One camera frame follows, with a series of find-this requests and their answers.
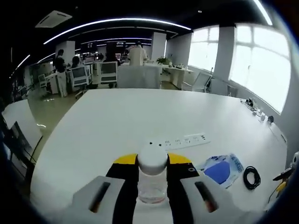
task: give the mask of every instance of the white bottle cap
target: white bottle cap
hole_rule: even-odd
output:
[[[139,167],[147,175],[158,175],[165,170],[168,155],[161,146],[148,145],[138,153]]]

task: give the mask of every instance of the power strip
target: power strip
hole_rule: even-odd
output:
[[[159,146],[164,147],[166,151],[170,151],[174,149],[203,145],[209,142],[210,140],[209,138],[207,138],[206,134],[200,133],[200,134],[186,135],[184,137],[174,138],[174,139],[150,141],[150,144],[151,145],[157,144]]]

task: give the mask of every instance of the black ceiling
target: black ceiling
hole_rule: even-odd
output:
[[[167,38],[175,33],[182,35],[190,31],[169,25],[150,22],[115,21],[100,23],[76,29],[46,45],[43,43],[55,35],[88,22],[102,19],[121,17],[151,18],[173,22],[182,26],[196,29],[209,25],[231,25],[235,22],[254,22],[265,24],[264,18],[252,0],[185,0],[176,1],[80,1],[59,3],[47,1],[29,3],[23,1],[18,6],[11,6],[8,25],[8,45],[13,47],[11,71],[28,55],[31,57],[22,65],[33,64],[55,51],[55,46],[63,41],[76,41],[76,48],[80,43],[98,39],[118,37],[151,38],[154,30],[136,28],[147,27],[167,30]],[[72,16],[68,21],[55,28],[35,28],[35,25],[51,11],[57,10]],[[130,27],[104,29],[111,27]]]

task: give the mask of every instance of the plastic bottle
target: plastic bottle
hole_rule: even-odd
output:
[[[161,146],[146,146],[137,156],[138,198],[144,203],[160,203],[167,198],[168,155]]]

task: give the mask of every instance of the window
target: window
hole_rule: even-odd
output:
[[[229,79],[281,113],[290,78],[290,52],[286,37],[270,28],[238,25]]]
[[[188,65],[205,70],[215,68],[218,51],[219,27],[194,31],[191,39]]]

